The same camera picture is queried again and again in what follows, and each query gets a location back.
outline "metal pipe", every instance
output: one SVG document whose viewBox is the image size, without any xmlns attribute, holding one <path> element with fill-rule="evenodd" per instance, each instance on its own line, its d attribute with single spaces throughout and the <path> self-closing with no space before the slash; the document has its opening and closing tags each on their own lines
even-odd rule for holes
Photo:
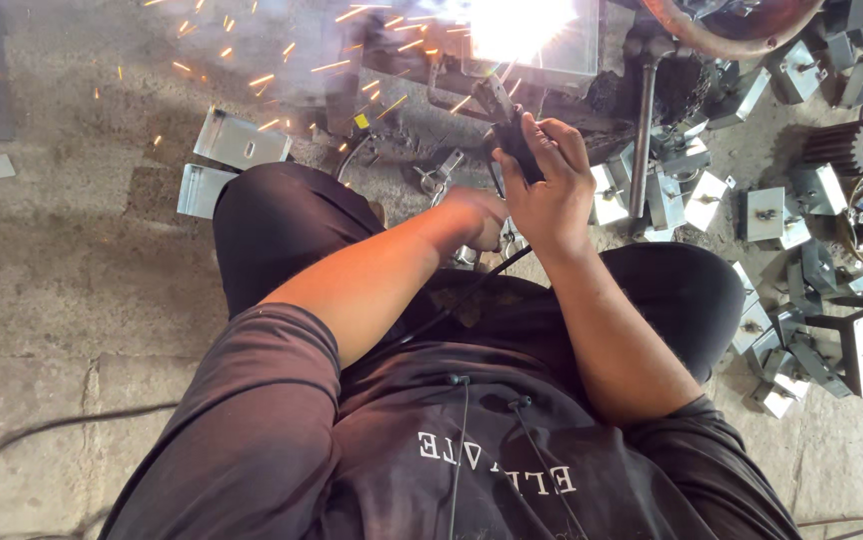
<svg viewBox="0 0 863 540">
<path fill-rule="evenodd" d="M 658 71 L 658 62 L 659 58 L 649 57 L 641 65 L 641 108 L 638 111 L 638 132 L 635 133 L 631 187 L 628 190 L 628 213 L 631 217 L 645 215 L 645 174 L 649 169 L 652 110 L 655 106 L 655 73 Z"/>
<path fill-rule="evenodd" d="M 658 22 L 682 43 L 706 55 L 748 60 L 766 55 L 794 38 L 822 8 L 824 0 L 771 0 L 746 19 L 751 39 L 729 39 L 706 30 L 676 5 L 675 0 L 641 0 Z"/>
</svg>

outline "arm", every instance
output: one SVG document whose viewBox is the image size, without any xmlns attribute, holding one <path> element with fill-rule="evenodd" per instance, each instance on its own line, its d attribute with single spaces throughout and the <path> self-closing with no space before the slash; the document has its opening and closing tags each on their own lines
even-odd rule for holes
<svg viewBox="0 0 863 540">
<path fill-rule="evenodd" d="M 342 369 L 391 328 L 444 258 L 494 249 L 508 211 L 485 191 L 455 187 L 443 202 L 312 264 L 260 303 L 308 310 L 331 330 Z"/>
<path fill-rule="evenodd" d="M 521 120 L 545 181 L 525 183 L 496 150 L 508 208 L 534 249 L 565 316 L 582 384 L 595 409 L 625 425 L 659 418 L 702 396 L 675 354 L 631 304 L 588 238 L 595 179 L 582 135 L 558 120 Z"/>
</svg>

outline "person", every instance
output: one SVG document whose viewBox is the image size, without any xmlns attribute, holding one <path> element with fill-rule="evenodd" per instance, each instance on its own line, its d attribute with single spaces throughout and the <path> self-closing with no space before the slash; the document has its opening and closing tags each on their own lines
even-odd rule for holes
<svg viewBox="0 0 863 540">
<path fill-rule="evenodd" d="M 798 538 L 700 387 L 737 274 L 686 244 L 596 252 L 582 136 L 521 129 L 544 181 L 496 150 L 506 204 L 454 188 L 388 230 L 296 163 L 232 179 L 213 221 L 230 322 L 101 537 Z M 551 289 L 398 345 L 438 313 L 442 262 L 494 250 L 509 213 Z"/>
</svg>

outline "concrete floor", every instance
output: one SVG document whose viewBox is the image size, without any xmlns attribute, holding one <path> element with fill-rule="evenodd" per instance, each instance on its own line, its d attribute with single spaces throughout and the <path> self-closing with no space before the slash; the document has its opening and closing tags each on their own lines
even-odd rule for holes
<svg viewBox="0 0 863 540">
<path fill-rule="evenodd" d="M 261 0 L 248 19 L 251 0 L 221 7 L 209 0 L 198 17 L 205 28 L 211 21 L 211 30 L 198 41 L 174 37 L 189 19 L 189 2 L 1 4 L 17 138 L 0 142 L 0 154 L 11 157 L 17 176 L 0 179 L 0 439 L 55 418 L 181 397 L 226 317 L 211 224 L 174 211 L 182 166 L 203 163 L 192 147 L 204 113 L 217 104 L 255 121 L 297 118 L 295 104 L 318 103 L 321 85 L 307 73 L 318 62 L 320 24 L 302 7 L 310 3 Z M 226 10 L 242 18 L 241 34 L 222 35 Z M 217 52 L 231 37 L 241 43 L 221 60 Z M 265 51 L 275 56 L 303 40 L 310 52 L 291 67 L 274 59 L 278 82 L 268 94 L 248 91 L 249 77 L 268 72 Z M 174 69 L 173 61 L 194 72 Z M 438 113 L 413 84 L 381 79 L 382 99 L 412 96 L 393 122 L 400 136 L 432 141 L 453 130 L 447 148 L 425 142 L 414 155 L 349 170 L 352 187 L 383 202 L 395 224 L 428 203 L 415 188 L 413 162 L 427 163 L 452 145 L 476 146 L 484 126 Z M 276 98 L 279 104 L 264 103 Z M 803 127 L 856 117 L 857 111 L 830 109 L 822 95 L 788 106 L 769 90 L 747 123 L 703 139 L 719 177 L 735 176 L 741 189 L 782 186 Z M 161 143 L 152 146 L 159 135 Z M 340 156 L 305 134 L 296 136 L 292 153 L 328 171 Z M 473 184 L 485 180 L 483 171 L 470 160 L 455 174 Z M 756 284 L 770 283 L 780 274 L 781 254 L 736 240 L 736 209 L 737 197 L 728 195 L 708 233 L 681 230 L 678 240 L 741 261 Z M 601 249 L 625 242 L 608 227 L 590 234 Z M 841 250 L 836 255 L 840 264 L 852 263 Z M 533 257 L 511 273 L 546 280 Z M 767 308 L 785 300 L 770 284 L 759 290 Z M 834 399 L 812 387 L 805 402 L 776 421 L 749 407 L 745 397 L 756 385 L 745 363 L 729 354 L 706 389 L 795 519 L 863 515 L 863 399 Z M 8 448 L 0 455 L 0 538 L 94 534 L 90 525 L 113 503 L 168 415 L 64 427 Z M 825 538 L 842 531 L 818 526 L 803 533 Z"/>
</svg>

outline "gear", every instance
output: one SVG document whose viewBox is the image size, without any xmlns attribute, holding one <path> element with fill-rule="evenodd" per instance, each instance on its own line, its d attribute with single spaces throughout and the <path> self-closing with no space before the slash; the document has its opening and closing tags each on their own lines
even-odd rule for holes
<svg viewBox="0 0 863 540">
<path fill-rule="evenodd" d="M 831 164 L 839 177 L 863 176 L 863 120 L 813 130 L 802 159 L 806 164 Z"/>
</svg>

